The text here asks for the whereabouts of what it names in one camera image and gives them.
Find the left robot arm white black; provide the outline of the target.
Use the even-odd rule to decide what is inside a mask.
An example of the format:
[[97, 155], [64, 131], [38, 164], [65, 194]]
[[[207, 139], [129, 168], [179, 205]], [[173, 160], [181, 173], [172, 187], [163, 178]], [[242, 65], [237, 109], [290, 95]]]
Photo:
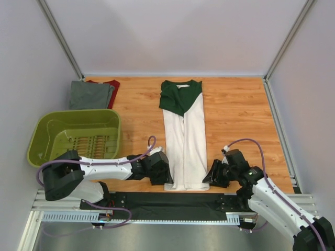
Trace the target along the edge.
[[172, 184], [169, 160], [160, 150], [148, 155], [129, 155], [119, 159], [93, 159], [68, 151], [44, 163], [41, 170], [45, 199], [58, 201], [75, 197], [104, 210], [110, 196], [103, 179], [142, 180], [151, 185]]

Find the white and green t-shirt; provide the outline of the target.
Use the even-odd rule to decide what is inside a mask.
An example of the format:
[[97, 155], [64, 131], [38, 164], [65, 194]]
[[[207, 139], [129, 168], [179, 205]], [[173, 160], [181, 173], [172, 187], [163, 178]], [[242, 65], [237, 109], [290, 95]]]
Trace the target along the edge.
[[166, 191], [206, 191], [207, 148], [202, 82], [161, 84], [166, 155], [172, 181]]

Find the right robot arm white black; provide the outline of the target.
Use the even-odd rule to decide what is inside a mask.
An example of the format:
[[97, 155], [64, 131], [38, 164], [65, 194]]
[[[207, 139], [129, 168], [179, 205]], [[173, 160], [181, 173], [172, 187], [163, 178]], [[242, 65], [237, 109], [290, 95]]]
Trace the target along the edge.
[[334, 250], [334, 232], [324, 217], [316, 218], [280, 191], [257, 166], [250, 166], [238, 150], [224, 151], [214, 160], [204, 183], [227, 188], [237, 181], [236, 205], [262, 216], [293, 244], [293, 250]]

